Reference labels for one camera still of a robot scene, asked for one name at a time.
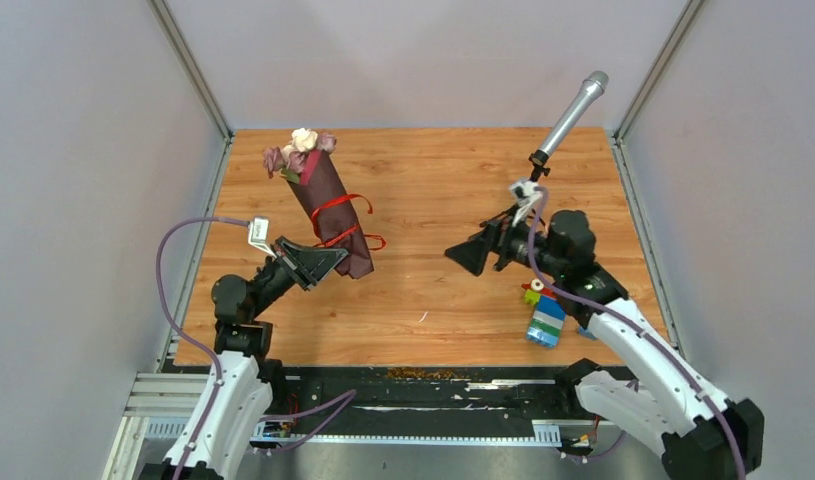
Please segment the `red ribbon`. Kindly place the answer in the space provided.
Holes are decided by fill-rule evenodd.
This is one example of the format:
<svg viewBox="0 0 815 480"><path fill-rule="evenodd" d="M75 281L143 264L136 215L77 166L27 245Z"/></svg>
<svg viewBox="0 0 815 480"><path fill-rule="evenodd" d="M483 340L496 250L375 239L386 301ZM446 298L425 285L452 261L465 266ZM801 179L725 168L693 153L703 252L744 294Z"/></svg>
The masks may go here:
<svg viewBox="0 0 815 480"><path fill-rule="evenodd" d="M365 240L378 242L376 246L368 246L372 252L380 251L387 246L382 235L361 232L361 224L353 207L353 202L357 199L365 203L368 215L374 213L372 202L357 193L334 197L313 209L309 218L319 247L335 247L356 232L359 232Z"/></svg>

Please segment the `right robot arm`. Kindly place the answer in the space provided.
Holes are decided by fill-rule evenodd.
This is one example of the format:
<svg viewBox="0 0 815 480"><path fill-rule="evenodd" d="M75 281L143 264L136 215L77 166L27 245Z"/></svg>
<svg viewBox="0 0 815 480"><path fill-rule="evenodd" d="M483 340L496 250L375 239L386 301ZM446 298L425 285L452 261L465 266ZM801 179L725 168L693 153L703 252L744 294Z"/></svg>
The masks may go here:
<svg viewBox="0 0 815 480"><path fill-rule="evenodd" d="M445 251L475 276L490 254L500 271L516 262L551 277L560 308L608 346L640 382L633 390L589 359L561 372L554 403L567 417L588 411L613 422L661 460L671 479L743 479L762 462L765 417L733 400L678 355L628 291L595 259L596 238L580 210L516 222L511 210Z"/></svg>

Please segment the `maroon flower bouquet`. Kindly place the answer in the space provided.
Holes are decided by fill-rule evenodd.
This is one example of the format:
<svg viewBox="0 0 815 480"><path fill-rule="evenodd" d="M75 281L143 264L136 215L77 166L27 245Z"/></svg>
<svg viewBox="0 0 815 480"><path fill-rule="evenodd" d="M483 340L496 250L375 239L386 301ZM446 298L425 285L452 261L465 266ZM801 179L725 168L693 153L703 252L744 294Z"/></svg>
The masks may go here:
<svg viewBox="0 0 815 480"><path fill-rule="evenodd" d="M336 272L357 280L374 271L373 249L353 205L362 196L347 190L332 160L336 146L332 133L298 128L286 145L263 151L263 166L287 182L320 245L347 251Z"/></svg>

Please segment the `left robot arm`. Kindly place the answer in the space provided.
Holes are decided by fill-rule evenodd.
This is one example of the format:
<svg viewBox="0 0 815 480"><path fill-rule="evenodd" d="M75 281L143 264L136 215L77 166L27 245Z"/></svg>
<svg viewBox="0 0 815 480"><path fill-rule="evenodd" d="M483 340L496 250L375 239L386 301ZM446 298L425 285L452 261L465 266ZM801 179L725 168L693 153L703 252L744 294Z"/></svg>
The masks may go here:
<svg viewBox="0 0 815 480"><path fill-rule="evenodd" d="M268 358L273 326L259 315L295 286L310 290L348 255L343 248L302 246L284 237L245 279L228 274L211 289L215 341L204 390L175 444L142 479L231 479L256 425L289 400L283 364Z"/></svg>

